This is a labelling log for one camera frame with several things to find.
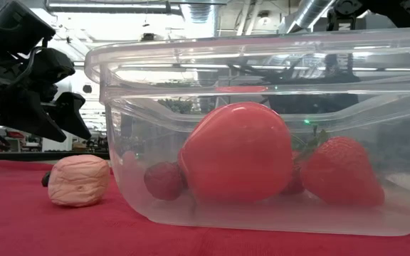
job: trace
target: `red tomato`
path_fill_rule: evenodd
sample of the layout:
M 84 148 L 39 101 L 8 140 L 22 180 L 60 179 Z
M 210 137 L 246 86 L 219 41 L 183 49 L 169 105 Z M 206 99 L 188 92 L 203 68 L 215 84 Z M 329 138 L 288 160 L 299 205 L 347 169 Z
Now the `red tomato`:
M 281 192 L 292 177 L 290 134 L 273 110 L 230 104 L 200 121 L 178 162 L 199 200 L 259 201 Z

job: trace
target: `red table surface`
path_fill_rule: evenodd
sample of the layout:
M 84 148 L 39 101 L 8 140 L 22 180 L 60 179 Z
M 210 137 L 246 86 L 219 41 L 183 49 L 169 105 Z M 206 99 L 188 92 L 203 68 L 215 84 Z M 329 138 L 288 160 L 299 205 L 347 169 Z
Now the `red table surface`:
M 102 203 L 53 205 L 49 164 L 0 161 L 0 255 L 410 255 L 410 235 L 369 237 L 162 225 L 128 206 L 112 180 Z

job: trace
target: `plastic container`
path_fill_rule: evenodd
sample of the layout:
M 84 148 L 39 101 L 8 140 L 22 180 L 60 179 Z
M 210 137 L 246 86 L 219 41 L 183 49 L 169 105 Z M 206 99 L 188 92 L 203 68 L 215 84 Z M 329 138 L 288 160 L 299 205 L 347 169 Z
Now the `plastic container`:
M 358 235 L 410 233 L 410 28 L 118 44 L 90 51 L 85 73 L 101 86 L 118 186 L 127 202 L 154 222 Z M 233 108 L 227 114 L 207 115 L 235 102 L 258 102 L 267 108 L 244 103 L 227 106 Z M 276 111 L 277 121 L 268 108 Z M 235 119 L 237 110 L 247 111 Z M 292 154 L 291 148 L 285 150 L 289 138 L 276 137 L 283 140 L 279 144 L 270 139 L 282 133 L 278 116 L 290 131 L 295 151 L 305 149 L 300 141 L 311 140 L 314 127 L 317 136 L 325 130 L 329 137 L 352 138 L 358 146 L 353 144 L 350 151 L 346 145 L 331 146 L 332 153 L 323 157 L 341 164 L 338 169 L 329 165 L 314 170 L 309 163 L 289 171 L 294 168 L 286 157 Z M 200 127 L 205 135 L 196 132 L 188 139 L 204 117 Z M 271 133 L 267 126 L 281 132 Z M 192 145 L 194 140 L 201 142 Z M 236 150 L 223 150 L 232 143 L 238 145 Z M 264 143 L 266 148 L 255 150 L 253 145 Z M 364 153 L 357 153 L 361 147 Z M 274 157 L 273 150 L 280 148 L 280 158 Z M 317 150 L 312 148 L 302 160 L 308 163 Z M 285 161 L 279 170 L 289 175 L 266 171 L 277 170 L 279 159 Z M 350 171 L 352 165 L 342 164 L 349 162 L 370 167 Z M 241 168 L 240 176 L 233 163 Z M 161 174 L 149 190 L 146 175 L 153 166 Z M 308 184 L 306 190 L 284 193 L 285 180 L 290 182 L 294 174 Z M 270 175 L 283 183 L 277 190 Z M 317 188 L 320 182 L 326 185 Z M 373 196 L 365 191 L 370 186 L 384 193 L 366 204 Z M 340 196 L 344 201 L 333 199 Z

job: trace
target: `wrinkled pink ball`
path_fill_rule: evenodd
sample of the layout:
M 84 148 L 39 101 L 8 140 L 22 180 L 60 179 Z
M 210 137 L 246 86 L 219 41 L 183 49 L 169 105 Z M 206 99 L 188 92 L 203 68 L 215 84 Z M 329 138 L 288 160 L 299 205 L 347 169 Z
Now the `wrinkled pink ball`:
M 69 156 L 53 166 L 48 197 L 59 206 L 91 206 L 104 196 L 109 180 L 106 160 L 92 155 Z

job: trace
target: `red tablecloth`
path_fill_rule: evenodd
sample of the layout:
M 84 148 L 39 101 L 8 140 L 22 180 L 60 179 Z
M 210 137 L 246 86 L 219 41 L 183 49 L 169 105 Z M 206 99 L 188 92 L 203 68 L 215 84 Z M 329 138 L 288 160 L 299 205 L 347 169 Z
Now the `red tablecloth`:
M 61 208 L 41 178 L 48 164 L 0 161 L 0 255 L 410 255 L 410 235 L 227 230 L 161 225 L 129 207 L 113 181 L 102 203 Z

